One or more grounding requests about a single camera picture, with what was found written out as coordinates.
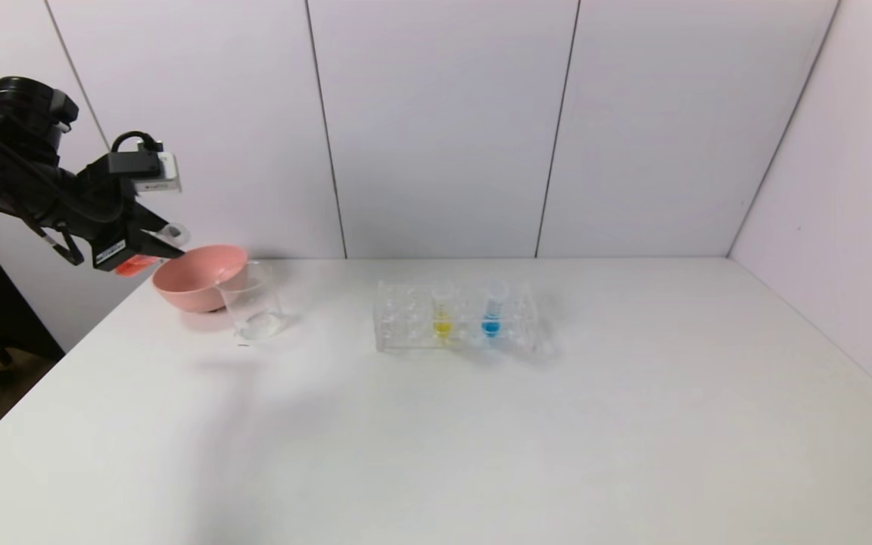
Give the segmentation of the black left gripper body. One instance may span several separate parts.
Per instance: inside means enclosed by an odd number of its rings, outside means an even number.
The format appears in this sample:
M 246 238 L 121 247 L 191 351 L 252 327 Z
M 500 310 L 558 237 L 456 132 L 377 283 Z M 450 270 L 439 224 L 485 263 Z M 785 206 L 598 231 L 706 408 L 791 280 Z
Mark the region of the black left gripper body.
M 104 272 L 145 272 L 148 256 L 139 255 L 135 227 L 135 180 L 124 176 L 94 176 L 88 190 L 70 211 L 69 230 L 90 244 L 92 266 Z

